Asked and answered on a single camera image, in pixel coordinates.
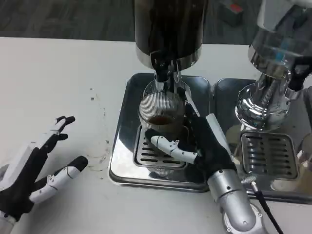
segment black container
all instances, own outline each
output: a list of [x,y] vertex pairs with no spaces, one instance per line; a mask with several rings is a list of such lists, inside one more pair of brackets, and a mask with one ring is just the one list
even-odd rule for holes
[[[149,56],[155,51],[166,51],[171,59],[197,53],[202,45],[207,4],[208,0],[134,0],[139,52]],[[187,67],[197,59],[189,59]]]

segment coffee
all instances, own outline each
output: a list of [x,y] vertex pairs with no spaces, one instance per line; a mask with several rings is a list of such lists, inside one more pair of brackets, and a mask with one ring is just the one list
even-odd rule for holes
[[166,125],[173,123],[173,119],[168,116],[154,116],[149,118],[147,121],[154,125]]

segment silver robotic arm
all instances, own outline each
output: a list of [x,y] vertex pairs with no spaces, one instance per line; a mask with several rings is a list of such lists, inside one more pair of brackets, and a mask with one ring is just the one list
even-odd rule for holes
[[161,133],[149,129],[145,137],[156,148],[176,158],[195,164],[206,175],[215,203],[223,213],[223,224],[228,233],[267,234],[262,214],[247,196],[232,162],[226,138],[214,114],[201,117],[190,96],[185,94],[186,119],[196,139],[197,152],[179,148],[180,142],[169,142]]

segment red object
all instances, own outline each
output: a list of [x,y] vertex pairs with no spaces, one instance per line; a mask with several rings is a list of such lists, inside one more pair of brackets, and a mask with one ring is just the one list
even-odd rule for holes
[[234,10],[236,12],[240,12],[240,11],[243,10],[243,8],[241,8],[239,5],[237,5],[235,3],[232,3],[230,7],[231,7],[232,10]]

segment stainless steel tray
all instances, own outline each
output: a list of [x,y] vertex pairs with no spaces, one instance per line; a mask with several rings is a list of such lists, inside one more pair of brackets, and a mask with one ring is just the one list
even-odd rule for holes
[[[137,165],[133,155],[137,151],[137,132],[140,126],[138,106],[143,91],[148,83],[154,79],[154,74],[135,74],[126,87],[122,108],[120,111],[117,131],[113,146],[113,155],[109,164],[110,179],[123,186],[144,188],[171,189],[191,192],[208,190],[204,175],[194,165],[182,168],[171,167],[160,172],[151,165]],[[202,77],[184,76],[182,79],[189,87],[192,98],[201,115],[210,113],[212,92],[209,82]]]
[[[241,148],[238,147],[240,140],[241,124],[237,120],[234,108],[239,91],[246,85],[253,83],[254,80],[226,78],[220,80],[214,89],[215,114],[230,143],[230,148],[235,153],[234,162],[239,170],[240,177],[245,176],[243,156]],[[311,133],[311,125],[307,107],[304,102],[305,95],[294,101],[290,107],[290,114],[280,129],[273,133],[283,133],[291,137],[295,155],[298,147],[307,134]],[[303,164],[297,164],[299,175],[293,178],[274,178],[272,176],[261,176],[258,186],[262,190],[267,200],[285,201],[295,203],[312,204],[312,172]],[[246,185],[249,196],[253,197],[251,187]]]

